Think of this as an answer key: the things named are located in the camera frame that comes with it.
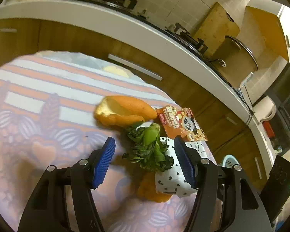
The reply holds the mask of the white patterned paper wrapper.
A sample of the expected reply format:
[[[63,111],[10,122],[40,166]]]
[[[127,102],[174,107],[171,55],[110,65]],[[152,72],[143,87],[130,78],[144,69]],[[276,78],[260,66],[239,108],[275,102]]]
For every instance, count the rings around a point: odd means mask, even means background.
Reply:
[[[193,189],[185,180],[174,150],[174,140],[167,137],[161,137],[160,140],[164,145],[168,145],[166,155],[172,157],[174,159],[174,163],[171,169],[155,174],[156,191],[165,194],[175,194],[178,197],[186,197],[196,193],[197,189]]]

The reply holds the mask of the orange peel piece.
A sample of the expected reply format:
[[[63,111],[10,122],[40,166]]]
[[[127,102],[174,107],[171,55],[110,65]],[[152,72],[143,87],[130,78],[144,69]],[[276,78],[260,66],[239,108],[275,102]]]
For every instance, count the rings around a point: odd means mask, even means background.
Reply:
[[[155,173],[146,173],[137,189],[136,195],[143,200],[149,200],[156,203],[167,202],[172,194],[165,194],[156,191],[155,188]]]
[[[95,108],[94,117],[104,126],[128,127],[157,118],[146,102],[130,96],[106,96]]]

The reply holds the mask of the green leafy vegetable scrap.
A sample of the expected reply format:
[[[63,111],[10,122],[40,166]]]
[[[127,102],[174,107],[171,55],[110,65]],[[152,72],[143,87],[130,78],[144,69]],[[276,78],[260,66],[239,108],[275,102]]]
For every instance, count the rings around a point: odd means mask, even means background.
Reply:
[[[169,145],[160,137],[160,125],[151,123],[148,127],[135,124],[126,129],[127,137],[132,141],[128,152],[122,155],[131,163],[150,172],[165,172],[174,165],[174,158],[167,155]]]

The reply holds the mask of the panda snack wrapper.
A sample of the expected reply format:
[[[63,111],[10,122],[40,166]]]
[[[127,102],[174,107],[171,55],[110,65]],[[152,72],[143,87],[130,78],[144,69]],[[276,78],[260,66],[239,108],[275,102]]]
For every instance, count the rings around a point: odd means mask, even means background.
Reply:
[[[196,122],[190,108],[167,105],[156,109],[156,112],[169,138],[181,136],[186,142],[207,141],[206,135]]]

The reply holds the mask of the light blue perforated trash basket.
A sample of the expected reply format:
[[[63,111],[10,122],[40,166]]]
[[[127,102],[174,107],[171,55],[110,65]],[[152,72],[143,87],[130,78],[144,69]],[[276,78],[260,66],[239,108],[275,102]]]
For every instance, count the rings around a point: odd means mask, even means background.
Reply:
[[[242,170],[242,167],[239,164],[238,160],[231,154],[227,154],[223,158],[221,166],[225,167],[225,168],[230,168],[230,169],[234,168],[237,171],[241,171]]]

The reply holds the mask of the dark kitchen window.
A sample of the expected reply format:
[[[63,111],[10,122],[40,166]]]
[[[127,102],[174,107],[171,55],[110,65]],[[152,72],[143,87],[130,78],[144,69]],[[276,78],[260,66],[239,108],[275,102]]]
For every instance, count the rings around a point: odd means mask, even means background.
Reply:
[[[286,65],[275,82],[265,93],[276,105],[277,112],[270,126],[275,134],[275,148],[281,148],[281,154],[290,150],[290,64]]]

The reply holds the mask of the wooden base cabinets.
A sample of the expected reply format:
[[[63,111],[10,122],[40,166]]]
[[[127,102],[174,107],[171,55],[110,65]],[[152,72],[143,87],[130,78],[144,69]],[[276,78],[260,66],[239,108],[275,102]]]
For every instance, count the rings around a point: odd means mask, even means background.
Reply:
[[[50,20],[0,20],[0,66],[38,51],[81,52],[128,68],[145,82],[189,107],[208,138],[215,159],[232,154],[253,185],[261,189],[267,176],[257,143],[247,124],[212,93],[159,59],[106,35]]]

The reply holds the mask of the red box on windowsill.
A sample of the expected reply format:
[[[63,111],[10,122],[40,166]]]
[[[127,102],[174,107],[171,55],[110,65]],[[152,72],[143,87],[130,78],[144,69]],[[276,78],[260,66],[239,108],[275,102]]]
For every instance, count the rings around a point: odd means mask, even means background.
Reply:
[[[266,133],[267,133],[267,136],[271,139],[271,138],[274,138],[275,137],[275,133],[273,131],[273,128],[272,126],[270,125],[270,122],[269,121],[265,121],[262,123]]]

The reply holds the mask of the white electric kettle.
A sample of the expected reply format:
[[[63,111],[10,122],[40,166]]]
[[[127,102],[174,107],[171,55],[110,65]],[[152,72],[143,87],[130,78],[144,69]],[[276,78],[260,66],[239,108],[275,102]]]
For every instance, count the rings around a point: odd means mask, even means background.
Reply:
[[[275,116],[277,108],[273,100],[269,96],[265,96],[254,107],[254,116],[259,123],[267,122]]]

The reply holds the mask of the floral pink tablecloth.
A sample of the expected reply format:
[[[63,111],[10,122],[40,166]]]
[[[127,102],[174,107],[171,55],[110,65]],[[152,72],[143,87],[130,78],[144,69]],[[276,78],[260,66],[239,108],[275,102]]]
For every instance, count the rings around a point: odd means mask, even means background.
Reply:
[[[17,230],[23,210],[49,165],[64,168],[86,158],[108,137],[116,152],[92,195],[106,231],[183,231],[195,194],[155,203],[136,197],[138,165],[122,159],[129,145],[120,130],[95,120],[107,95],[139,98],[155,108],[174,104],[168,94],[135,75],[104,70],[107,62],[70,52],[24,55],[0,67],[0,214]]]

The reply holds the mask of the white power meter plug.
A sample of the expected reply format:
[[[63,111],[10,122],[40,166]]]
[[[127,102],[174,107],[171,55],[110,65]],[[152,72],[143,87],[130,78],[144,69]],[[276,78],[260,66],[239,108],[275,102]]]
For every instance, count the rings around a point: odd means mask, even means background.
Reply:
[[[250,72],[244,79],[243,81],[240,83],[240,88],[244,87],[247,82],[253,77],[253,72]]]

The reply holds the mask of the brown rice cooker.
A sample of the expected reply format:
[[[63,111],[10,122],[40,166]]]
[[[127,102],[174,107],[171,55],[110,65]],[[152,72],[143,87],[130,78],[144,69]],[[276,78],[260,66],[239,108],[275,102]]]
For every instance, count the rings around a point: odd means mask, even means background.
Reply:
[[[252,51],[240,40],[229,35],[225,36],[225,40],[212,55],[211,63],[235,89],[242,87],[259,69]]]

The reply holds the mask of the white upper cabinet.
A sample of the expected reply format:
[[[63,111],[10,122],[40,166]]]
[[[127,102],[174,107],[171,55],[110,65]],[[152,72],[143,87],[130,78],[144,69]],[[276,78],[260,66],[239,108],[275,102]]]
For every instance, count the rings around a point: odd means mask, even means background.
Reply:
[[[273,14],[252,6],[246,6],[255,18],[267,47],[290,62],[290,9],[282,6]]]

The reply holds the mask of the wooden cutting board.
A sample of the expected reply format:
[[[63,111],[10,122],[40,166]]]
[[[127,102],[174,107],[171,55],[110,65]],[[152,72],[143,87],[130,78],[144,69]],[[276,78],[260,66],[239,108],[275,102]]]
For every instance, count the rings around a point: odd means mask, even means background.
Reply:
[[[237,37],[240,33],[239,26],[224,10],[222,5],[216,2],[198,27],[193,38],[202,39],[207,50],[203,55],[210,58],[222,44],[226,35]]]

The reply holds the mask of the black gas stove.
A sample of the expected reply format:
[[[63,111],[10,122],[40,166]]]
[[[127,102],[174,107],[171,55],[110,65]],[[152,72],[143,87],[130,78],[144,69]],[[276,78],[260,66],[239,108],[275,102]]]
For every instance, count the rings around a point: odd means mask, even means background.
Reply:
[[[170,24],[168,26],[159,26],[155,24],[152,20],[150,20],[147,15],[147,10],[143,9],[139,12],[133,10],[137,1],[136,0],[72,0],[72,1],[80,1],[80,2],[88,2],[90,4],[100,5],[102,7],[106,7],[108,9],[113,9],[117,12],[130,16],[136,20],[143,22],[144,24],[153,27],[161,33],[166,34],[171,39],[175,40],[181,46],[186,48],[188,51],[196,55],[199,59],[201,59],[210,69],[212,69],[218,77],[220,77],[227,85],[230,85],[230,82],[223,75],[218,72],[217,68],[214,68],[213,63],[216,61],[224,64],[225,62],[222,59],[211,60],[207,58],[204,53],[207,50],[207,46],[204,43],[203,39],[194,40],[191,37],[191,34],[179,23]]]

